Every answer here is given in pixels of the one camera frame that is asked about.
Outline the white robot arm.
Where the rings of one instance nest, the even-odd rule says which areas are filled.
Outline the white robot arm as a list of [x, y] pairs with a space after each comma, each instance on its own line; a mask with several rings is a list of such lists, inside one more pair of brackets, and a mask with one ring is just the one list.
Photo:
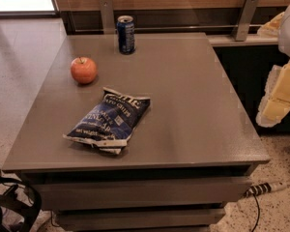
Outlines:
[[[269, 23], [270, 29], [274, 30], [275, 27], [278, 50], [290, 57], [290, 5]], [[273, 65], [264, 91], [255, 121], [260, 127], [271, 128], [290, 111], [290, 59], [283, 67]]]

